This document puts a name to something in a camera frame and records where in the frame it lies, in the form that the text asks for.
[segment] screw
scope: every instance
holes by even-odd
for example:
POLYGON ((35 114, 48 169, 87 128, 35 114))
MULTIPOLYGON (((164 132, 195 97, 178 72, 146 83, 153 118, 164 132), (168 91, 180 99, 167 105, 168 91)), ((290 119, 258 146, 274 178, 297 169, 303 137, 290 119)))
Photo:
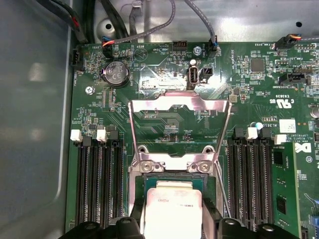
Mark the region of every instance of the screw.
POLYGON ((202 163, 200 166, 199 166, 200 170, 203 171, 203 172, 208 172, 209 171, 209 166, 207 163, 202 163))
POLYGON ((93 95, 94 94, 94 92, 95 92, 95 89, 92 87, 92 86, 88 86, 87 88, 85 88, 85 93, 87 94, 87 95, 93 95))
POLYGON ((233 220, 231 220, 231 219, 227 219, 227 220, 225 221, 225 223, 227 223, 227 224, 229 224, 229 225, 235 225, 235 222, 234 222, 233 220))
POLYGON ((269 226, 269 225, 264 225, 263 229, 268 231, 268 232, 273 232, 274 231, 274 229, 271 226, 269 226))
POLYGON ((152 166, 150 165, 150 163, 145 162, 144 164, 142 164, 142 169, 144 172, 151 172, 152 171, 152 166))
POLYGON ((193 53, 194 53, 194 55, 199 56, 202 53, 201 47, 195 46, 193 49, 193 53))

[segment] black cable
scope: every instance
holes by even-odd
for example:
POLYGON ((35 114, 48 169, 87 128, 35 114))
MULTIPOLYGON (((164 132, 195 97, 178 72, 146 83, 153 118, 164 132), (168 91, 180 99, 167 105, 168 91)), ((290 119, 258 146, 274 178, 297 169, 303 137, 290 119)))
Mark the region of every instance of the black cable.
POLYGON ((94 35, 94 9, 96 0, 85 0, 84 2, 84 30, 88 37, 89 43, 95 43, 94 35))
POLYGON ((60 0, 36 0, 39 4, 47 10, 55 14, 57 17, 66 22, 71 29, 75 32, 76 38, 80 43, 87 43, 84 34, 80 17, 69 5, 61 2, 60 0))
POLYGON ((111 4, 110 0, 101 0, 101 3, 115 29, 116 37, 119 39, 128 37, 129 33, 125 27, 123 19, 111 4))

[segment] screw hole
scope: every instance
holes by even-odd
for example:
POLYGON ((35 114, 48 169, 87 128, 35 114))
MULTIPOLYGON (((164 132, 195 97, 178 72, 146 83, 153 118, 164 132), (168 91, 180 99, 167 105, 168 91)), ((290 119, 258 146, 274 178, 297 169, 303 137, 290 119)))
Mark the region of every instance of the screw hole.
POLYGON ((105 28, 110 30, 112 28, 112 25, 108 23, 108 24, 105 25, 105 28))

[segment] red wire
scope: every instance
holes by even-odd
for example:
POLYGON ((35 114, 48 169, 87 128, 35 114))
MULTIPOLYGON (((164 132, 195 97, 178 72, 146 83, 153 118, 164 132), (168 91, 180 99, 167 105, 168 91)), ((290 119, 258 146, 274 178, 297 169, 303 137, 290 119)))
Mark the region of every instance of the red wire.
POLYGON ((76 27, 79 27, 79 23, 78 23, 78 21, 76 20, 76 18, 73 17, 72 20, 73 20, 75 26, 76 26, 76 27))

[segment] motherboard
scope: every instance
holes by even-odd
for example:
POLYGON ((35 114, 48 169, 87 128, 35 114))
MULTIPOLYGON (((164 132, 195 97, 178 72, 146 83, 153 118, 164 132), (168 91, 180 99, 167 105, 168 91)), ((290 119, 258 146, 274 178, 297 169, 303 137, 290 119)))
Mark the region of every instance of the motherboard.
MULTIPOLYGON (((274 223, 298 237, 319 237, 318 45, 275 50, 273 42, 218 43, 214 57, 208 48, 207 42, 176 41, 75 50, 71 129, 81 142, 70 144, 66 231, 84 221, 107 227, 130 214, 129 103, 194 92, 207 101, 227 100, 227 125, 218 110, 175 102, 165 110, 141 109, 134 113, 139 149, 171 157, 205 152, 226 127, 218 161, 232 217, 251 230, 274 223), (99 130, 106 136, 97 141, 99 130)), ((135 198, 145 198, 157 180, 174 179, 192 181, 217 203, 214 177, 185 172, 137 177, 135 198)))

